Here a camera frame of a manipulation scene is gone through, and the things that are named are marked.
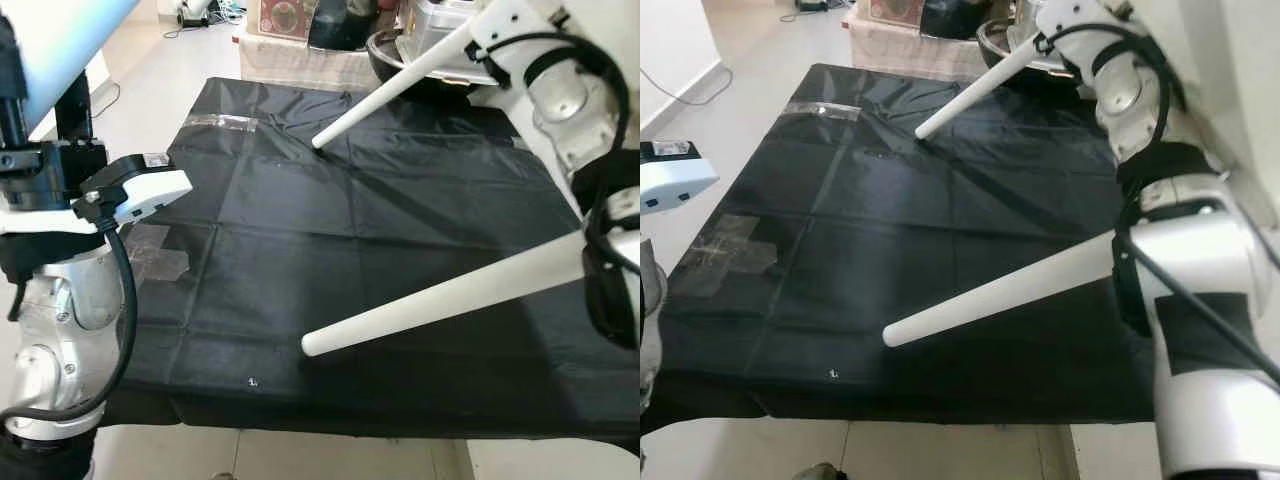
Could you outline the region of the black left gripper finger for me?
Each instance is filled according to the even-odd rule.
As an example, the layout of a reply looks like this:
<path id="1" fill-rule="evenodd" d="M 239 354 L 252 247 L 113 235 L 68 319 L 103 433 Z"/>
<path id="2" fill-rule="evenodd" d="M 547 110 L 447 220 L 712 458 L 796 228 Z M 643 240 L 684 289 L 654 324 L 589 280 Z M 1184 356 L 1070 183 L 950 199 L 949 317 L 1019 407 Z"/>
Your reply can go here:
<path id="1" fill-rule="evenodd" d="M 59 146 L 92 145 L 96 138 L 92 124 L 92 92 L 87 74 L 78 74 L 56 101 L 55 123 Z"/>
<path id="2" fill-rule="evenodd" d="M 1 146 L 17 148 L 27 142 L 24 104 L 26 77 L 20 49 L 10 20 L 1 14 Z"/>

